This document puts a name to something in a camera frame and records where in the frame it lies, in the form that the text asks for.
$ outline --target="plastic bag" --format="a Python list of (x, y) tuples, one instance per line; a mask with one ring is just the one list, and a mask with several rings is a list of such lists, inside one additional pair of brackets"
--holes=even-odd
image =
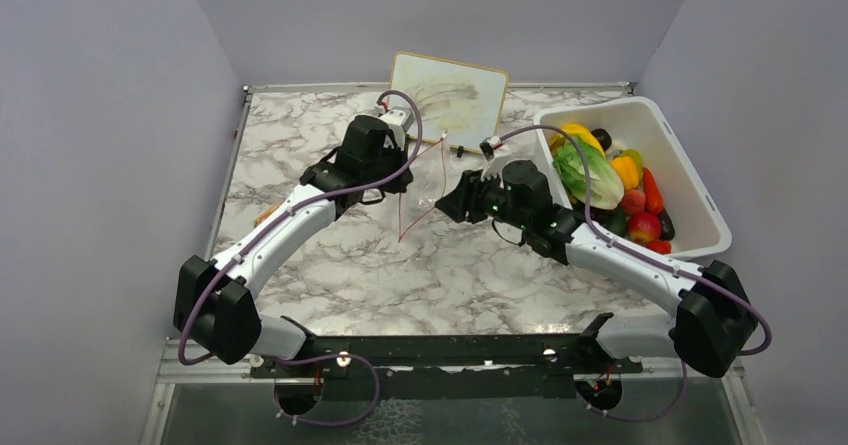
[(447, 191), (447, 163), (450, 146), (443, 134), (428, 145), (410, 165), (415, 181), (398, 200), (398, 242), (435, 209), (436, 201)]

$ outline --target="whiteboard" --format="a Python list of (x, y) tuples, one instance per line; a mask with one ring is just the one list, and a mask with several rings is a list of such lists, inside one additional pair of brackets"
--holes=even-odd
[[(424, 140), (443, 132), (452, 147), (479, 152), (480, 142), (495, 134), (509, 75), (503, 70), (399, 52), (392, 67), (391, 88), (415, 100), (424, 121)], [(392, 96), (390, 106), (406, 106)], [(417, 136), (416, 128), (410, 134)]]

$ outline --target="marble countertop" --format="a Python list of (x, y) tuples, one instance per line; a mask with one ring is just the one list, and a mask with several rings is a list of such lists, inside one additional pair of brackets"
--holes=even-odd
[[(340, 143), (355, 115), (375, 114), (378, 95), (353, 87), (254, 94), (216, 251), (288, 196), (303, 170)], [(544, 108), (626, 95), (624, 88), (510, 90), (498, 130), (529, 125)], [(530, 158), (533, 136), (509, 145)], [(404, 226), (445, 182), (449, 191), (462, 170), (482, 168), (481, 156), (466, 153), (446, 157), (443, 170), (439, 150), (413, 166)], [(257, 299), (259, 310), (325, 335), (556, 333), (580, 330), (601, 312), (659, 311), (603, 277), (506, 243), (488, 224), (454, 224), (434, 211), (399, 242), (398, 210), (396, 195), (350, 209), (278, 270)]]

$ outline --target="black metal bar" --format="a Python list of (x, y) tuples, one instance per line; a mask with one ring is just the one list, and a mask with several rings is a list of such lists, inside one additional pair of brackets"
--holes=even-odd
[[(312, 336), (295, 359), (348, 352), (366, 358), (375, 367), (479, 367), (482, 365), (536, 365), (548, 377), (603, 373), (639, 373), (629, 359), (613, 361), (587, 353), (580, 334), (437, 335), (437, 336)], [(349, 378), (360, 366), (339, 367), (336, 360), (322, 364), (324, 378)], [(274, 363), (251, 370), (254, 378), (312, 377), (315, 367), (281, 367)]]

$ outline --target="gray wall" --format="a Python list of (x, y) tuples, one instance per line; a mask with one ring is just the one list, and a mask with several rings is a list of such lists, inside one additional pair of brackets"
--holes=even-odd
[(135, 443), (240, 82), (196, 0), (0, 0), (0, 443)]
[(637, 80), (683, 0), (198, 0), (250, 84), (386, 81), (399, 50), (516, 81)]
[(746, 360), (771, 443), (848, 442), (848, 0), (686, 0), (637, 91), (733, 230), (775, 342)]

